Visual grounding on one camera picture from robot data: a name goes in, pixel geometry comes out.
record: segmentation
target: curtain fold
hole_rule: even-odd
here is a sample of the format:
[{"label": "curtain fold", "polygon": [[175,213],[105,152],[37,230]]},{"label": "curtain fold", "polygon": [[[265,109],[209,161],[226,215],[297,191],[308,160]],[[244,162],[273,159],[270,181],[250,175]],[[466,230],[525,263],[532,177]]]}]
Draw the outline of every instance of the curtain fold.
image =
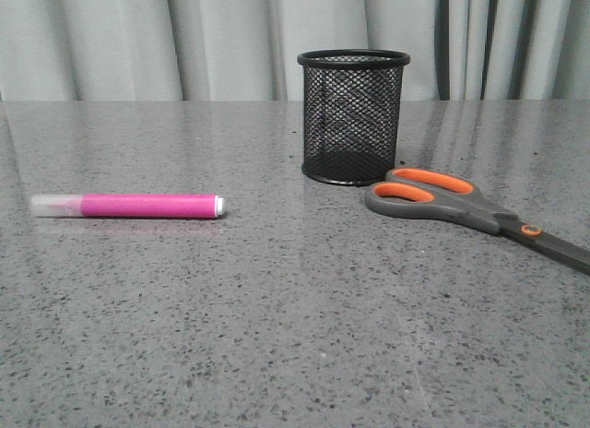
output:
[{"label": "curtain fold", "polygon": [[297,55],[409,53],[404,100],[590,98],[590,0],[0,0],[0,96],[300,100]]}]

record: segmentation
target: speckled gray table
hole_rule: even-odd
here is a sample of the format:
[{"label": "speckled gray table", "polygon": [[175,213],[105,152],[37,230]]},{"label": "speckled gray table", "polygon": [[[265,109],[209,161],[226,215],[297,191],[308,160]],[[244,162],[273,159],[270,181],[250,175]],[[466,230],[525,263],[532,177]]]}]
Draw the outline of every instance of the speckled gray table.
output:
[{"label": "speckled gray table", "polygon": [[[305,178],[300,103],[1,107],[1,426],[588,426],[590,277]],[[401,113],[400,165],[590,247],[590,101]],[[229,214],[28,213],[85,191]]]}]

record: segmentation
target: gray scissor handle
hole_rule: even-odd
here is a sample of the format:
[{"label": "gray scissor handle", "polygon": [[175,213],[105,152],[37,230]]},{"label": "gray scissor handle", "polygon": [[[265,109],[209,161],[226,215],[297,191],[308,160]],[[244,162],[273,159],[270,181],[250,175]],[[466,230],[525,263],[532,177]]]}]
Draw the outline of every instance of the gray scissor handle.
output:
[{"label": "gray scissor handle", "polygon": [[488,201],[479,188],[458,177],[418,168],[393,169],[385,182],[367,188],[365,205],[379,214],[406,219],[435,219],[498,234],[496,219],[516,215]]}]

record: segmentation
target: pink marker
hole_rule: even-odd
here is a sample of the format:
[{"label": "pink marker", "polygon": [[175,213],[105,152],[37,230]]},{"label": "pink marker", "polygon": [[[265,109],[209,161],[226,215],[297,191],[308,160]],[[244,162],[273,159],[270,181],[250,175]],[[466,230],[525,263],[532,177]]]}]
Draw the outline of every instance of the pink marker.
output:
[{"label": "pink marker", "polygon": [[209,219],[224,214],[225,207],[217,195],[34,195],[30,200],[38,218]]}]

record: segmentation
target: black mesh pen holder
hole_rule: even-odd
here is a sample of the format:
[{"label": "black mesh pen holder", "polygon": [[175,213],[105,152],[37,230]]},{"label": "black mesh pen holder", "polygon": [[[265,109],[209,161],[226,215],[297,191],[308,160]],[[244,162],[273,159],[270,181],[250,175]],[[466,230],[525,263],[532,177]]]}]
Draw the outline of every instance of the black mesh pen holder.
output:
[{"label": "black mesh pen holder", "polygon": [[405,53],[324,50],[303,65],[303,173],[368,185],[394,168]]}]

